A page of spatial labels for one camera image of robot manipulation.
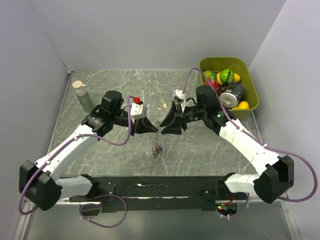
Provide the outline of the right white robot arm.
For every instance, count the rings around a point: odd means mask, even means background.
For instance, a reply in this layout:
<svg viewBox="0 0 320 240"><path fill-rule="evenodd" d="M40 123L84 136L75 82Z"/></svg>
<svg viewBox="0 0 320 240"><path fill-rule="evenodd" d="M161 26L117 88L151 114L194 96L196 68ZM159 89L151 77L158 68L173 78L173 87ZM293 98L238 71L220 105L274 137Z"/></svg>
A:
<svg viewBox="0 0 320 240"><path fill-rule="evenodd" d="M229 173L218 187L223 199L235 193L255 194L271 204L294 185L294 161L280 156L255 141L242 123L229 111L219 107L215 91L208 85L196 88L196 103L186 106L182 90L173 91L173 102L168 115L160 124L161 134L180 135L187 124L203 121L204 125L234 146L254 167L255 174Z"/></svg>

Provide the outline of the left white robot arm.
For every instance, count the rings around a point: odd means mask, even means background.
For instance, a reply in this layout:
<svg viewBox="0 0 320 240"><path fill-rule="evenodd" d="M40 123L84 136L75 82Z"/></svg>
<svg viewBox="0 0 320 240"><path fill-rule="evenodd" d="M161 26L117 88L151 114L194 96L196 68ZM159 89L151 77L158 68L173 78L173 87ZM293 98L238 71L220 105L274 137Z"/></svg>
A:
<svg viewBox="0 0 320 240"><path fill-rule="evenodd" d="M19 192L22 197L43 211L49 210L64 198L83 196L87 201L95 200L102 193L95 178L82 174L62 179L61 175L83 151L98 141L114 146L125 145L127 139L115 143L105 138L115 125L127 127L129 137L158 131L147 118L147 108L143 101L133 96L127 99L133 102L128 103L127 109L124 109L123 95L116 90L107 91L101 103L58 147L34 163L24 162L19 169Z"/></svg>

